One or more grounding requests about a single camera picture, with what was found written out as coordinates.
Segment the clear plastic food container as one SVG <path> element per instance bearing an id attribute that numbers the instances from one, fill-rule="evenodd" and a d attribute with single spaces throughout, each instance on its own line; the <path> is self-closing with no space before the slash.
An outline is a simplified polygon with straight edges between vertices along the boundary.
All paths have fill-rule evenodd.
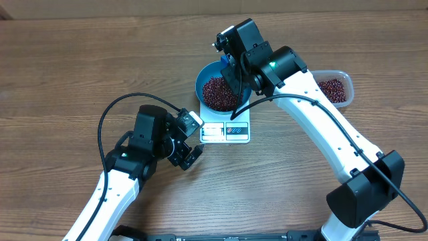
<path id="1" fill-rule="evenodd" d="M 341 70 L 315 70 L 312 75 L 327 99 L 336 107 L 348 106 L 354 98 L 351 77 Z"/>

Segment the teal round bowl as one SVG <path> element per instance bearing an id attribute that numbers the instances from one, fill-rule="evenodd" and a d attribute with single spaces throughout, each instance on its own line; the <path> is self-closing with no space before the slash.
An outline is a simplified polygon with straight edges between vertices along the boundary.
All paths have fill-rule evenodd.
<path id="1" fill-rule="evenodd" d="M 215 114 L 220 115 L 231 115 L 232 111 L 228 112 L 220 112 L 213 109 L 210 109 L 205 102 L 203 101 L 203 85 L 206 84 L 211 77 L 222 77 L 221 70 L 223 69 L 223 66 L 221 65 L 220 61 L 212 62 L 205 66 L 198 74 L 196 82 L 195 82 L 195 93 L 197 95 L 197 98 L 199 99 L 201 106 L 208 109 L 208 111 L 211 111 Z"/>

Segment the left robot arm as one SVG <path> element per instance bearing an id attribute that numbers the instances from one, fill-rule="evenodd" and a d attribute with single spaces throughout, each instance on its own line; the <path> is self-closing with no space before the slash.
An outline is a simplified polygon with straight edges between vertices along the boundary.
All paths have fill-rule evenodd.
<path id="1" fill-rule="evenodd" d="M 202 126 L 203 120 L 185 108 L 173 116 L 159 106 L 140 106 L 133 130 L 106 155 L 106 171 L 65 240 L 147 240 L 144 232 L 118 221 L 153 176 L 158 161 L 168 159 L 183 170 L 196 161 L 203 146 L 191 148 L 185 140 Z"/>

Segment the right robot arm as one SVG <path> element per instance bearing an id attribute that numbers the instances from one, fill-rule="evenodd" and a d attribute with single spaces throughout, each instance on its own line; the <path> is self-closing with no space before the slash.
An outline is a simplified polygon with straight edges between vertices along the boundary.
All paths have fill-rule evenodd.
<path id="1" fill-rule="evenodd" d="M 250 86 L 288 113 L 327 159 L 340 186 L 326 200 L 332 213 L 320 240 L 356 240 L 369 220 L 398 196 L 405 163 L 364 138 L 327 99 L 306 63 L 288 46 L 272 50 L 252 19 L 213 44 L 229 63 L 222 75 L 237 94 Z"/>

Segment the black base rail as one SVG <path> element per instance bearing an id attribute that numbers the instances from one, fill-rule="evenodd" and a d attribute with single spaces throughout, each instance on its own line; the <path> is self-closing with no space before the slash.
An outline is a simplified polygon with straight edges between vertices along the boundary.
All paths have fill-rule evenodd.
<path id="1" fill-rule="evenodd" d="M 109 240 L 136 240 L 136 241 L 315 241 L 322 240 L 320 231 L 294 230 L 285 234 L 222 234 L 176 236 L 174 234 L 148 235 L 129 226 L 120 225 L 115 228 Z"/>

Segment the white digital kitchen scale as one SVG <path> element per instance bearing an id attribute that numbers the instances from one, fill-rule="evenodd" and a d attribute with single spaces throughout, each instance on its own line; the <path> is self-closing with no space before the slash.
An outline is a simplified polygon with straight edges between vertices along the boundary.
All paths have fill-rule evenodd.
<path id="1" fill-rule="evenodd" d="M 200 103 L 204 125 L 199 139 L 203 144 L 246 144 L 251 140 L 250 111 L 230 120 L 232 112 L 218 112 Z"/>

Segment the blue plastic measuring scoop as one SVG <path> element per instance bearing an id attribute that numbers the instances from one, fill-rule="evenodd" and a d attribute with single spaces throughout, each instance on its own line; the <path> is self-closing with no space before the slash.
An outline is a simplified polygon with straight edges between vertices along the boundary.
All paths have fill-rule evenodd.
<path id="1" fill-rule="evenodd" d="M 220 57 L 220 62 L 221 62 L 221 65 L 223 66 L 223 68 L 228 67 L 228 65 L 229 65 L 229 57 L 228 57 L 228 55 L 222 55 Z"/>

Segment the red adzuki beans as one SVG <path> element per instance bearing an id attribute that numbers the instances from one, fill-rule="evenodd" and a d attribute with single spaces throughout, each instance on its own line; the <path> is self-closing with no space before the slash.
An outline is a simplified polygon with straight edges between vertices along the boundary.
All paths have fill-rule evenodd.
<path id="1" fill-rule="evenodd" d="M 233 95 L 223 77 L 211 77 L 203 85 L 203 101 L 213 110 L 220 112 L 232 111 L 236 107 L 237 95 Z"/>

